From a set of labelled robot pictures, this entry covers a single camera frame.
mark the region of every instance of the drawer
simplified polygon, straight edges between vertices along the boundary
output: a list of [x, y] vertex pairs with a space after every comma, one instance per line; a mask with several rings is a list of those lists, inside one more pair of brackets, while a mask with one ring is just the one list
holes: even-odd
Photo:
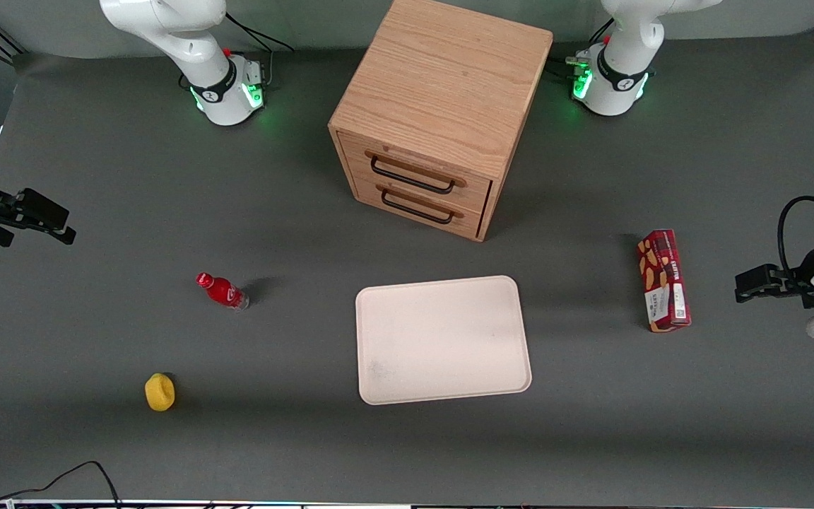
[[353, 186], [356, 189], [356, 199], [362, 203], [476, 240], [481, 213], [432, 203], [423, 197], [385, 186], [378, 181], [370, 182], [355, 178]]
[[337, 134], [355, 180], [380, 182], [427, 202], [482, 212], [491, 184], [487, 178], [458, 176], [442, 165], [396, 153], [378, 141]]

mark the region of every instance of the yellow sponge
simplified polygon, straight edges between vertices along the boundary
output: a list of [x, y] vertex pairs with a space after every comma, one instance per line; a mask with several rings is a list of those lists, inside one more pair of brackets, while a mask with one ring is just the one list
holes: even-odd
[[164, 412], [171, 408], [172, 403], [175, 403], [175, 384], [172, 384], [171, 379], [162, 373], [149, 377], [144, 390], [146, 391], [146, 403], [149, 403], [149, 408], [156, 412]]

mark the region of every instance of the green led light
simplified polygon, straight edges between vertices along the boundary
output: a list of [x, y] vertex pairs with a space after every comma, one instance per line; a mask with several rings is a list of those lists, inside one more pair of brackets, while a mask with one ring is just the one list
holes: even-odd
[[261, 86], [241, 83], [240, 90], [243, 90], [244, 95], [247, 97], [247, 100], [249, 101], [249, 105], [251, 105], [253, 109], [257, 109], [258, 107], [262, 106]]
[[574, 81], [574, 96], [580, 100], [586, 97], [586, 93], [589, 91], [589, 84], [591, 82], [592, 71], [587, 69], [583, 74], [576, 78], [576, 81]]
[[200, 110], [201, 112], [203, 112], [203, 104], [200, 104], [200, 97], [196, 96], [196, 93], [194, 91], [194, 87], [190, 88], [190, 93], [191, 93], [191, 95], [194, 96], [194, 100], [196, 101], [196, 108], [198, 110]]
[[642, 84], [639, 85], [639, 91], [636, 93], [636, 98], [639, 99], [642, 97], [642, 91], [646, 90], [646, 81], [649, 80], [649, 72], [642, 77]]

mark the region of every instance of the red box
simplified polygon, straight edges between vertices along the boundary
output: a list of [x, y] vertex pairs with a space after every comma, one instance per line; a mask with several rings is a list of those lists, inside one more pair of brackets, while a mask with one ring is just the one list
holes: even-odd
[[691, 318], [674, 230], [653, 231], [637, 245], [637, 252], [650, 331], [688, 326]]

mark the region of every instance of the cable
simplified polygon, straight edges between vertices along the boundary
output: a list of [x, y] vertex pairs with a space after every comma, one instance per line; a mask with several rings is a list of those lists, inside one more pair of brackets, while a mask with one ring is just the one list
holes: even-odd
[[275, 70], [272, 69], [275, 65], [275, 52], [269, 52], [269, 77], [266, 78], [266, 86], [272, 84], [272, 78], [275, 77]]
[[592, 43], [598, 41], [598, 39], [602, 36], [602, 33], [605, 33], [608, 27], [611, 27], [611, 25], [613, 24], [614, 18], [607, 20], [607, 22], [605, 22], [605, 25], [602, 25], [600, 29], [596, 30], [595, 33], [592, 33], [592, 36], [589, 38], [589, 42]]
[[13, 57], [12, 57], [12, 54], [10, 54], [10, 52], [7, 52], [7, 51], [6, 51], [6, 49], [4, 49], [4, 48], [2, 47], [2, 45], [0, 45], [0, 52], [3, 52], [3, 54], [4, 54], [4, 55], [6, 55], [6, 56], [8, 57], [8, 60], [11, 60], [11, 59], [13, 58]]
[[781, 268], [784, 270], [784, 273], [787, 274], [789, 280], [793, 281], [796, 286], [797, 290], [800, 291], [802, 294], [806, 294], [806, 290], [797, 282], [796, 274], [794, 270], [791, 269], [791, 265], [787, 263], [787, 254], [784, 252], [784, 222], [787, 219], [787, 213], [794, 208], [794, 205], [800, 203], [801, 201], [811, 201], [814, 202], [814, 197], [811, 196], [801, 196], [795, 197], [791, 201], [787, 202], [787, 205], [784, 206], [784, 209], [781, 210], [781, 215], [778, 217], [778, 257], [781, 258]]
[[249, 32], [249, 30], [243, 28], [243, 32], [246, 33], [246, 35], [249, 35], [249, 37], [252, 38], [254, 41], [258, 42], [259, 45], [265, 48], [267, 52], [272, 52], [272, 48], [269, 48], [269, 45], [267, 43], [262, 42], [262, 39], [259, 39], [256, 35], [253, 35], [253, 33]]
[[112, 483], [112, 480], [109, 478], [109, 474], [106, 474], [106, 469], [102, 467], [102, 464], [100, 464], [99, 461], [92, 461], [92, 460], [91, 461], [85, 461], [85, 462], [83, 462], [81, 464], [78, 464], [77, 467], [71, 468], [71, 470], [68, 470], [67, 472], [62, 472], [61, 474], [59, 474], [58, 477], [55, 477], [53, 480], [49, 481], [49, 483], [46, 484], [46, 486], [43, 486], [42, 488], [30, 488], [30, 489], [26, 489], [26, 490], [16, 491], [14, 493], [9, 493], [8, 495], [0, 496], [0, 502], [2, 500], [7, 500], [7, 499], [10, 499], [10, 498], [14, 498], [16, 496], [25, 495], [25, 493], [45, 492], [46, 490], [48, 490], [49, 488], [52, 487], [52, 484], [55, 484], [55, 483], [58, 483], [59, 481], [61, 481], [62, 477], [67, 476], [67, 474], [70, 474], [71, 472], [74, 472], [75, 470], [78, 470], [81, 467], [86, 467], [87, 464], [94, 464], [97, 468], [99, 468], [100, 472], [102, 473], [102, 476], [106, 478], [106, 483], [109, 484], [109, 491], [111, 493], [112, 500], [115, 501], [115, 507], [120, 508], [122, 506], [122, 503], [120, 503], [119, 494], [115, 490], [115, 484]]
[[17, 45], [15, 45], [14, 42], [12, 42], [11, 39], [6, 37], [6, 35], [4, 33], [0, 32], [0, 38], [2, 38], [2, 40], [4, 42], [8, 42], [8, 45], [11, 46], [12, 48], [14, 48], [14, 51], [18, 52], [18, 54], [23, 54], [23, 51], [21, 51], [20, 48], [17, 47]]
[[567, 74], [560, 74], [560, 72], [552, 71], [551, 69], [549, 69], [547, 67], [543, 67], [542, 70], [545, 71], [545, 72], [548, 72], [549, 74], [551, 74], [553, 76], [557, 76], [558, 78], [566, 78], [567, 77]]
[[254, 33], [255, 35], [259, 35], [259, 36], [261, 36], [261, 37], [265, 37], [266, 39], [269, 39], [269, 41], [272, 41], [272, 42], [277, 42], [279, 45], [282, 45], [282, 46], [284, 46], [285, 48], [290, 49], [290, 51], [292, 51], [292, 52], [294, 51], [294, 48], [292, 48], [292, 47], [291, 47], [291, 46], [290, 46], [290, 45], [289, 45], [287, 42], [281, 42], [281, 41], [278, 41], [278, 39], [276, 39], [276, 38], [274, 38], [274, 37], [272, 37], [272, 36], [270, 36], [270, 35], [265, 35], [265, 33], [258, 32], [258, 31], [256, 31], [256, 30], [253, 30], [251, 27], [246, 26], [246, 25], [243, 25], [242, 23], [240, 23], [238, 20], [236, 20], [236, 19], [235, 19], [235, 17], [234, 17], [234, 16], [231, 16], [229, 13], [225, 13], [225, 17], [226, 17], [226, 18], [228, 18], [228, 20], [229, 20], [230, 22], [234, 23], [235, 25], [240, 26], [240, 28], [242, 28], [243, 30], [245, 30], [245, 31], [246, 31], [246, 32], [248, 32], [248, 33]]

